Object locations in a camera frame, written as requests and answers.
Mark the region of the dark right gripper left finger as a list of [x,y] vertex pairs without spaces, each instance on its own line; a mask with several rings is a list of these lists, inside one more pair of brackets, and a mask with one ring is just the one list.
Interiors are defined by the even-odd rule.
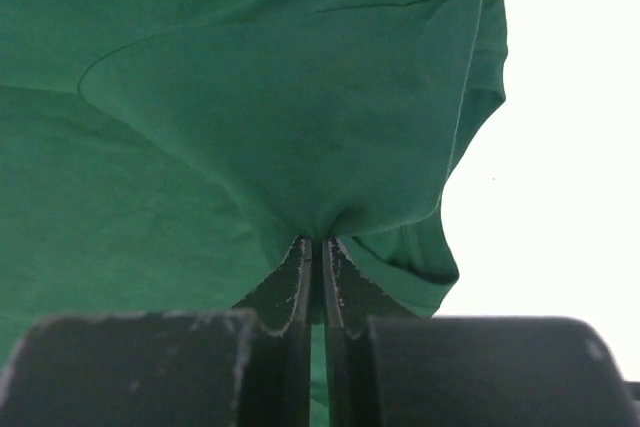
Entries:
[[5,426],[305,426],[312,243],[231,309],[40,320],[1,374]]

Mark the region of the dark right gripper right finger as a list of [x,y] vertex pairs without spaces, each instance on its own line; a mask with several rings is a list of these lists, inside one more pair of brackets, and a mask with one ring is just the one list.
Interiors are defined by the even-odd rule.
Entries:
[[639,422],[587,323],[567,317],[438,317],[404,308],[323,244],[329,416],[334,426],[619,427]]

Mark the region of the green t shirt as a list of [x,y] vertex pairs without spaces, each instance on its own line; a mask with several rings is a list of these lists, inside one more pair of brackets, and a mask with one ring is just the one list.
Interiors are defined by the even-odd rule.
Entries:
[[504,103],[504,0],[1,0],[1,364],[40,320],[224,311],[312,243],[410,312],[459,277],[448,179]]

